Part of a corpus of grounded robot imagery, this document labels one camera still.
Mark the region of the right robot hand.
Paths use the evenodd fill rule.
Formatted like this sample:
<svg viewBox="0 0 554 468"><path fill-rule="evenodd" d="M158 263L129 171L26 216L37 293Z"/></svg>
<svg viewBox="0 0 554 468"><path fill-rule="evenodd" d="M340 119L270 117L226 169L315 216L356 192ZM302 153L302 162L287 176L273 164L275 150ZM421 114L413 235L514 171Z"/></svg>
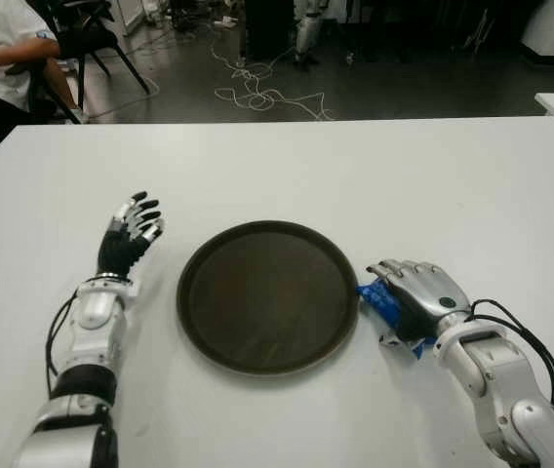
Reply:
<svg viewBox="0 0 554 468"><path fill-rule="evenodd" d="M471 311L462 288L438 265L385 259L369 265L396 299L399 318L395 333L402 341L438 337Z"/></svg>

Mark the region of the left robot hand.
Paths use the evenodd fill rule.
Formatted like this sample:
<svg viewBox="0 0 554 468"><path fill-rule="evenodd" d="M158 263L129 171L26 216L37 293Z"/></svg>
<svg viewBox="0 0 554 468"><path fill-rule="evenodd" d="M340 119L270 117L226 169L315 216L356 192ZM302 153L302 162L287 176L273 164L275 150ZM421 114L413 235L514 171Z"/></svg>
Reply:
<svg viewBox="0 0 554 468"><path fill-rule="evenodd" d="M127 279L131 269L163 234L159 201L146 191L132 195L113 213L99 244L97 275Z"/></svg>

